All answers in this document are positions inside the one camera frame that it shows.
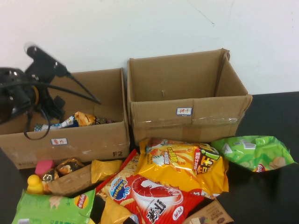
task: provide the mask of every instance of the black surface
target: black surface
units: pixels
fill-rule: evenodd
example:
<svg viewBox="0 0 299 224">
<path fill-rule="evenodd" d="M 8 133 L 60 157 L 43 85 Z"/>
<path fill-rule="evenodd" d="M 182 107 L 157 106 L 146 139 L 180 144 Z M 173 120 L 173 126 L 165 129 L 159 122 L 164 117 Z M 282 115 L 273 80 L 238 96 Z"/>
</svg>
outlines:
<svg viewBox="0 0 299 224">
<path fill-rule="evenodd" d="M 299 92 L 256 95 L 246 112 L 238 136 L 273 135 L 285 143 L 299 162 Z M 10 224 L 32 170 L 22 174 L 0 152 L 0 223 Z M 298 224 L 299 165 L 265 173 L 252 173 L 229 164 L 229 192 L 218 200 L 236 224 Z"/>
</svg>

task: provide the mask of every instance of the shrimp graphic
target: shrimp graphic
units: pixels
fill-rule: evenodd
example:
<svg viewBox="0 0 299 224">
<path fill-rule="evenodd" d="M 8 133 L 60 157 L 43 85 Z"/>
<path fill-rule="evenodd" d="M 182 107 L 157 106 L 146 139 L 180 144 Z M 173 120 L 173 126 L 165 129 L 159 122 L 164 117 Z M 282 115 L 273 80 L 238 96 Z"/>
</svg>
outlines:
<svg viewBox="0 0 299 224">
<path fill-rule="evenodd" d="M 180 190 L 156 184 L 143 176 L 134 180 L 132 190 L 135 197 L 147 202 L 153 198 L 159 198 L 164 204 L 179 204 L 183 201 Z"/>
</svg>

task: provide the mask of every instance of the open cardboard box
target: open cardboard box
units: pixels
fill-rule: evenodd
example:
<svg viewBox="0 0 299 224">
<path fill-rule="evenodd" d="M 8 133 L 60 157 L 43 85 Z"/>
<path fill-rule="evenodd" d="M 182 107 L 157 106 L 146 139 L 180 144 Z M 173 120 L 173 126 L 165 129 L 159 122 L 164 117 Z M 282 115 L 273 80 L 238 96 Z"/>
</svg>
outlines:
<svg viewBox="0 0 299 224">
<path fill-rule="evenodd" d="M 66 92 L 49 89 L 53 98 L 59 95 L 65 100 L 64 118 L 82 111 L 114 120 L 116 123 L 50 130 L 41 140 L 29 140 L 23 134 L 27 116 L 19 116 L 0 126 L 0 147 L 18 169 L 33 168 L 40 160 L 54 160 L 58 163 L 76 157 L 81 162 L 86 162 L 128 156 L 129 135 L 122 69 L 79 72 L 73 75 L 100 99 L 102 105 Z M 65 77 L 56 77 L 51 84 L 87 95 L 80 86 Z M 35 113 L 30 131 L 34 130 L 36 123 L 47 124 L 47 121 Z M 44 132 L 28 133 L 31 138 L 43 134 Z"/>
<path fill-rule="evenodd" d="M 128 62 L 128 118 L 147 137 L 211 142 L 235 135 L 252 96 L 225 49 Z"/>
</svg>

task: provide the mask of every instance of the yellow toy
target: yellow toy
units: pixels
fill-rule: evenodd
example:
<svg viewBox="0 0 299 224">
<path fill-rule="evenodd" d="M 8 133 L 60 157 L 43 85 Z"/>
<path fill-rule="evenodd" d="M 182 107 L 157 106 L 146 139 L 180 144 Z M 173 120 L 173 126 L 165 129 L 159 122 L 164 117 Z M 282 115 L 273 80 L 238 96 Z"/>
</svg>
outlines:
<svg viewBox="0 0 299 224">
<path fill-rule="evenodd" d="M 28 187 L 27 187 L 27 192 L 29 194 L 38 194 L 38 195 L 43 195 L 43 185 L 42 185 L 42 180 L 39 178 L 38 175 L 31 175 L 27 179 Z"/>
</svg>

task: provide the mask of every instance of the red snack bag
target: red snack bag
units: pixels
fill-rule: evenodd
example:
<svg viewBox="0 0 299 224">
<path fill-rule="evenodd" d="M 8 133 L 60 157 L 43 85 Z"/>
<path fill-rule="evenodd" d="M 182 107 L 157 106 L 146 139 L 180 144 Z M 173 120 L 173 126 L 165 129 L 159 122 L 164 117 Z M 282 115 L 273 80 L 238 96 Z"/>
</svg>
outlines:
<svg viewBox="0 0 299 224">
<path fill-rule="evenodd" d="M 136 216 L 134 220 L 136 223 L 181 224 L 189 211 L 204 197 L 156 184 L 143 176 L 134 175 L 138 160 L 139 154 L 134 150 L 124 161 L 121 171 L 100 184 L 96 192 L 104 200 L 111 197 L 127 208 Z"/>
</svg>

